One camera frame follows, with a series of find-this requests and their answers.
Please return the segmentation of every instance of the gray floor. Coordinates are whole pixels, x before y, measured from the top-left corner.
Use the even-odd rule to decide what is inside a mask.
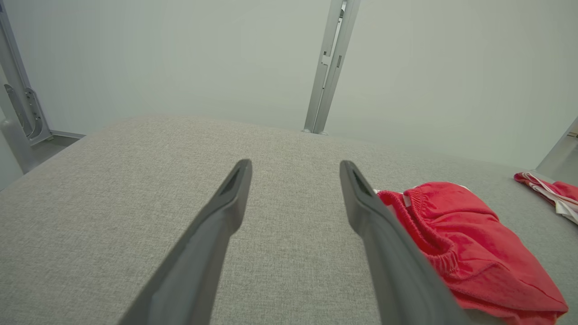
[[[578,186],[578,138],[564,138],[536,171],[553,180]]]
[[[58,135],[53,136],[53,138],[54,139],[52,140],[44,140],[32,146],[32,154],[38,161],[38,164],[45,162],[50,157],[78,141],[78,139],[75,138],[67,138]]]

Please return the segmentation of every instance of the gray fabric surface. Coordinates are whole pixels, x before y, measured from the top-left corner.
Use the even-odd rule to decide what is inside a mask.
[[[145,117],[87,136],[0,193],[0,323],[113,324],[241,158],[253,161],[214,324],[376,324],[362,242],[338,170],[376,189],[471,189],[542,263],[578,323],[578,227],[518,170],[391,145],[193,117]],[[496,323],[470,313],[475,323]]]

